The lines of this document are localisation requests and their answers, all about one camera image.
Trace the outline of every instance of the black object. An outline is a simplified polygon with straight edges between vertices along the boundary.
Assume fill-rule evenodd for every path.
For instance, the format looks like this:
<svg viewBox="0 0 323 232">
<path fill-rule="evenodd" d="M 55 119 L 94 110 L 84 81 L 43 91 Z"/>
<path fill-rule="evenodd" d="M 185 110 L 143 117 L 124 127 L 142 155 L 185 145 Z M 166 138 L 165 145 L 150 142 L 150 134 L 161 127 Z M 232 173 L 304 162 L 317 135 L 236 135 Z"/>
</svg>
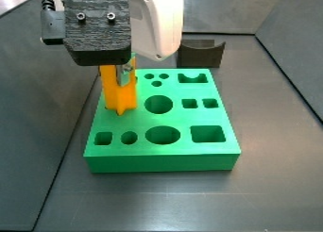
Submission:
<svg viewBox="0 0 323 232">
<path fill-rule="evenodd" d="M 182 40 L 178 49 L 177 67 L 218 68 L 226 43 L 214 46 L 214 40 Z"/>
<path fill-rule="evenodd" d="M 124 64 L 131 57 L 127 0 L 63 0 L 65 48 L 82 66 Z M 78 14 L 86 18 L 79 21 Z M 107 14 L 115 14 L 114 22 Z"/>
<path fill-rule="evenodd" d="M 43 0 L 41 1 L 41 8 L 44 10 L 53 11 L 55 10 L 55 2 L 53 2 L 53 0 Z"/>
<path fill-rule="evenodd" d="M 64 11 L 41 10 L 41 40 L 47 45 L 63 44 L 65 38 Z"/>
</svg>

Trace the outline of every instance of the black block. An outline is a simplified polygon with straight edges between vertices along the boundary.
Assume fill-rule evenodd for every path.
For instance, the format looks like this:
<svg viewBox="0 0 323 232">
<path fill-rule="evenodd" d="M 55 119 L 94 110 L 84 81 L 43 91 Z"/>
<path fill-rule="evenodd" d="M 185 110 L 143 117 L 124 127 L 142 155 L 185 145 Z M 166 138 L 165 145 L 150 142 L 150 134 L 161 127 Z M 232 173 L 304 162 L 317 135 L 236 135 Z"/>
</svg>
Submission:
<svg viewBox="0 0 323 232">
<path fill-rule="evenodd" d="M 226 43 L 214 46 L 214 40 L 182 40 L 178 56 L 178 68 L 218 68 Z"/>
<path fill-rule="evenodd" d="M 63 4 L 64 45 L 75 63 L 82 66 L 126 63 L 131 57 L 127 0 L 63 0 Z M 114 13 L 115 20 L 108 19 L 108 13 Z"/>
</svg>

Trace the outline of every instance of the orange block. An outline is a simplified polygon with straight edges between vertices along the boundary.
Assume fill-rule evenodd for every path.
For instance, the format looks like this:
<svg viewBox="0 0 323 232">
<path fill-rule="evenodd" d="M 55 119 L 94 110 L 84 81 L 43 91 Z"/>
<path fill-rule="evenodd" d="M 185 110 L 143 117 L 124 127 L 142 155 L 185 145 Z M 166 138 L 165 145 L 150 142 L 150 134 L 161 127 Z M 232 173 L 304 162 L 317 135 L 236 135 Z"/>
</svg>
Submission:
<svg viewBox="0 0 323 232">
<path fill-rule="evenodd" d="M 130 72 L 130 82 L 120 87 L 116 79 L 116 66 L 99 66 L 106 108 L 114 109 L 122 115 L 126 109 L 137 108 L 137 77 L 135 70 Z"/>
</svg>

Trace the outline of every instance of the screw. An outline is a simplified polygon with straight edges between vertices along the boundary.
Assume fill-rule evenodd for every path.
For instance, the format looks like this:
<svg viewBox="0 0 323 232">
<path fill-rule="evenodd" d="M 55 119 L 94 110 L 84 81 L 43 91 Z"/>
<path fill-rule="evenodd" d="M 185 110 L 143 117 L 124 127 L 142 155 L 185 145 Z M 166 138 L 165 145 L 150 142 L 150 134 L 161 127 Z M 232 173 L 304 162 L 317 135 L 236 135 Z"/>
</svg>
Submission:
<svg viewBox="0 0 323 232">
<path fill-rule="evenodd" d="M 86 14 L 83 12 L 79 12 L 75 17 L 80 22 L 86 20 Z"/>
<path fill-rule="evenodd" d="M 106 18 L 107 18 L 108 23 L 112 23 L 115 21 L 115 19 L 116 19 L 115 13 L 114 12 L 108 12 L 106 14 Z"/>
</svg>

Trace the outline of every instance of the shape sorter hole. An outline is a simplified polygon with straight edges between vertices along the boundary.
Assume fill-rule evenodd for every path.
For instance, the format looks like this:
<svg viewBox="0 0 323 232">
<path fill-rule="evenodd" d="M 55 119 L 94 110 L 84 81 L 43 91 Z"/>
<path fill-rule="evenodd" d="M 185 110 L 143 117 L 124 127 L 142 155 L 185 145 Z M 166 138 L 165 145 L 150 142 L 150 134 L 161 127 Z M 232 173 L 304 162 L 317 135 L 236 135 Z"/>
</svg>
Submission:
<svg viewBox="0 0 323 232">
<path fill-rule="evenodd" d="M 197 100 L 195 99 L 182 99 L 183 108 L 197 108 Z"/>
<path fill-rule="evenodd" d="M 146 79 L 151 79 L 151 78 L 154 78 L 154 75 L 153 75 L 153 74 L 146 74 L 146 75 L 145 75 L 145 78 L 146 78 Z"/>
<path fill-rule="evenodd" d="M 154 87 L 159 87 L 159 86 L 162 85 L 162 83 L 161 83 L 159 81 L 154 81 L 154 82 L 151 83 L 151 85 L 153 85 Z"/>
<path fill-rule="evenodd" d="M 163 114 L 173 108 L 173 101 L 163 95 L 154 95 L 145 101 L 146 110 L 154 114 Z"/>
<path fill-rule="evenodd" d="M 126 145 L 131 145 L 137 142 L 138 135 L 134 131 L 127 131 L 120 136 L 120 142 Z"/>
<path fill-rule="evenodd" d="M 193 125 L 190 135 L 195 143 L 226 141 L 224 130 L 218 125 Z"/>
<path fill-rule="evenodd" d="M 206 83 L 206 75 L 205 74 L 198 74 L 195 77 L 187 77 L 185 74 L 178 74 L 178 82 L 182 84 L 187 84 L 187 83 L 195 83 L 195 84 L 201 84 L 201 83 Z"/>
<path fill-rule="evenodd" d="M 154 144 L 167 145 L 179 139 L 181 132 L 171 126 L 155 126 L 146 131 L 145 137 Z"/>
<path fill-rule="evenodd" d="M 166 79 L 166 78 L 169 78 L 169 75 L 167 74 L 161 74 L 159 78 Z"/>
<path fill-rule="evenodd" d="M 216 99 L 204 99 L 204 105 L 205 105 L 205 108 L 217 108 L 218 107 Z"/>
<path fill-rule="evenodd" d="M 112 132 L 98 132 L 95 145 L 110 145 L 112 141 Z"/>
</svg>

